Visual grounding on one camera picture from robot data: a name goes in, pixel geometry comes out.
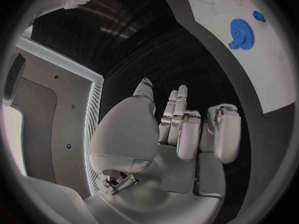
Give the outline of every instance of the blue plastic part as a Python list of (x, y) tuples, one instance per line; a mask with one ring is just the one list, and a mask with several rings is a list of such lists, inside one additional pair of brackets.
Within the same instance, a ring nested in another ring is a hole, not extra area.
[(257, 20), (257, 21), (262, 21), (262, 22), (266, 22), (266, 19), (264, 17), (264, 15), (258, 11), (254, 11), (253, 14), (254, 18)]
[(234, 50), (238, 50), (239, 49), (239, 46), (234, 41), (230, 42), (228, 44), (228, 46), (229, 46), (230, 49), (234, 49)]
[(253, 47), (255, 40), (253, 30), (245, 20), (240, 18), (232, 20), (230, 28), (234, 44), (243, 50)]

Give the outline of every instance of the black fabric backdrop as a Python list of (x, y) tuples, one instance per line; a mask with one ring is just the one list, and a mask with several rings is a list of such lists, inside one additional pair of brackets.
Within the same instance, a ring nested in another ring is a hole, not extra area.
[(169, 94), (188, 87), (188, 109), (232, 103), (242, 117), (240, 153), (224, 165), (227, 190), (215, 221), (227, 223), (244, 200), (251, 166), (248, 128), (238, 97), (207, 49), (180, 26), (165, 0), (97, 0), (34, 21), (32, 39), (89, 66), (105, 78), (100, 120), (131, 96), (142, 78), (153, 83), (159, 123)]

